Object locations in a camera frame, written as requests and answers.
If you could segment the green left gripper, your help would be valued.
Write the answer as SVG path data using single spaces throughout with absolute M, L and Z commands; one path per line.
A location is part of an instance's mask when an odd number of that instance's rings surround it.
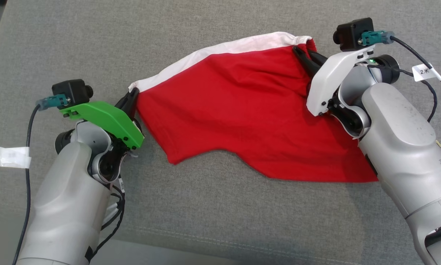
M 139 149 L 144 141 L 141 131 L 133 123 L 139 89 L 133 88 L 115 106 L 104 101 L 83 103 L 60 110 L 70 119 L 84 119 L 122 139 L 131 149 Z

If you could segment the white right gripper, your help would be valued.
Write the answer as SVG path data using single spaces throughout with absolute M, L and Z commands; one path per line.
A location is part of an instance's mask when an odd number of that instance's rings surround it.
M 356 51 L 340 52 L 328 58 L 318 52 L 307 53 L 300 47 L 293 46 L 294 55 L 301 66 L 309 77 L 313 77 L 306 103 L 308 111 L 313 116 L 327 112 L 328 101 L 345 77 L 355 64 L 368 59 L 368 52 L 373 52 L 374 48 L 369 46 Z

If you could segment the red shorts white stripe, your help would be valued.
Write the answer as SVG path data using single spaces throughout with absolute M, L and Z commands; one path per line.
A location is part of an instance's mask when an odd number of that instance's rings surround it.
M 312 37 L 287 32 L 204 47 L 128 89 L 139 89 L 137 111 L 171 164 L 224 150 L 273 179 L 377 181 L 339 121 L 308 112 L 295 46 L 316 51 Z

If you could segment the white tape label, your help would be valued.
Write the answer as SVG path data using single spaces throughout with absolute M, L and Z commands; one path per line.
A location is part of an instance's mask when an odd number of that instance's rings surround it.
M 29 147 L 3 148 L 0 146 L 0 167 L 26 168 L 31 164 Z

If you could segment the grey fabric sofa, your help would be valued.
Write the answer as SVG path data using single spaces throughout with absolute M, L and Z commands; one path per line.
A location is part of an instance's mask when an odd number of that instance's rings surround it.
M 441 0 L 8 0 L 0 6 L 0 146 L 24 146 L 36 100 L 83 79 L 116 103 L 129 84 L 214 44 L 263 33 L 309 35 L 339 51 L 337 25 L 371 17 L 441 74 Z M 423 265 L 378 183 L 272 180 L 212 151 L 171 165 L 147 129 L 122 167 L 127 208 L 100 263 L 195 252 L 248 264 Z

